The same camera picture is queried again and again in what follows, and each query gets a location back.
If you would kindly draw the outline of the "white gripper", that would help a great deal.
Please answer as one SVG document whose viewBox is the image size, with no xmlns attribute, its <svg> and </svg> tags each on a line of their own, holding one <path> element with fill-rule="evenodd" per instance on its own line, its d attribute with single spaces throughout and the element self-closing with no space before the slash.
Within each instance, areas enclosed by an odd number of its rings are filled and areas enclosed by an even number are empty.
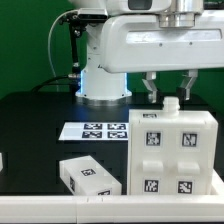
<svg viewBox="0 0 224 224">
<path fill-rule="evenodd" d="M 147 72 L 143 83 L 157 100 L 155 71 L 187 70 L 177 88 L 189 100 L 198 70 L 224 67 L 224 10 L 203 0 L 107 0 L 100 65 L 110 73 Z"/>
</svg>

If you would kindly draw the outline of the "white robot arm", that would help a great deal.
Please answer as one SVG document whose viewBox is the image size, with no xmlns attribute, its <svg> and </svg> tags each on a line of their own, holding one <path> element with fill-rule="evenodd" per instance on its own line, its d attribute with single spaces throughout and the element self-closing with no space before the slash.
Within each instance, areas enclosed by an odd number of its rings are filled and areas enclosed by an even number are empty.
<svg viewBox="0 0 224 224">
<path fill-rule="evenodd" d="M 144 72 L 152 101 L 160 71 L 185 70 L 187 99 L 198 71 L 224 67 L 224 3 L 204 0 L 69 0 L 87 24 L 80 96 L 114 101 L 130 95 L 126 75 Z"/>
</svg>

